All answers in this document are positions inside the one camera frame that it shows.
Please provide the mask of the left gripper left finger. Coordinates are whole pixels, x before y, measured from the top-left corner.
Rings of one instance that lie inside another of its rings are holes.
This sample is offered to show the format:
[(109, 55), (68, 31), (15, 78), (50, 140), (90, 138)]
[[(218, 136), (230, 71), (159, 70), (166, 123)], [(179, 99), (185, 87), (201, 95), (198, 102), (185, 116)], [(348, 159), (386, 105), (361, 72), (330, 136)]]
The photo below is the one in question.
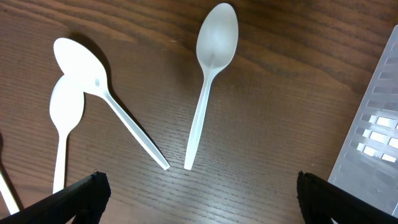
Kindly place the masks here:
[(14, 223), (99, 223), (111, 188), (104, 172), (94, 172), (47, 198), (1, 219)]

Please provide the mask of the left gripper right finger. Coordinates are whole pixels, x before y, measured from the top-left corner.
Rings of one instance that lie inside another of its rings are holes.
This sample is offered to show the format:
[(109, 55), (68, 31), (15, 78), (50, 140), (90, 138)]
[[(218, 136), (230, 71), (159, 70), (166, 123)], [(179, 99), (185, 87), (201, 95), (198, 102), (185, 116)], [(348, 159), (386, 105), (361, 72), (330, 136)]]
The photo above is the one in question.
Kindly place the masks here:
[(397, 218), (335, 185), (300, 171), (297, 199), (305, 223), (397, 223)]

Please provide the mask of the white spoon crossing handle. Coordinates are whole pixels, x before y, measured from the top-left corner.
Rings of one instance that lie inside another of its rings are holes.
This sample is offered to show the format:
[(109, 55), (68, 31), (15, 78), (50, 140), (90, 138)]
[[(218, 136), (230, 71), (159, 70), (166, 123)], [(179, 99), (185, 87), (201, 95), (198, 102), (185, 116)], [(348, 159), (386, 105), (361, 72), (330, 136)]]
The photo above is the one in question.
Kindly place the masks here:
[(98, 57), (84, 45), (64, 37), (55, 40), (53, 51), (62, 72), (72, 77), (85, 93), (104, 99), (158, 165), (164, 170), (169, 169), (170, 164), (159, 151), (159, 148), (112, 97), (108, 88), (108, 77), (105, 67)]

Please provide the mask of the translucent white spoon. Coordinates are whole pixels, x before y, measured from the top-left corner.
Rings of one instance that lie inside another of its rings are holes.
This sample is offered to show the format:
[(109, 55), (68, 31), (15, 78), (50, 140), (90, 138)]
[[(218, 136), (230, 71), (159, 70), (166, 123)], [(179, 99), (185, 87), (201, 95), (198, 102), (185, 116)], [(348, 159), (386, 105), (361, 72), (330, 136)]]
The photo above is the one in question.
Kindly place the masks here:
[(193, 117), (184, 168), (193, 167), (200, 142), (213, 79), (232, 61), (239, 37), (238, 19), (232, 5), (220, 3), (206, 16), (197, 38), (197, 59), (203, 71), (203, 86)]

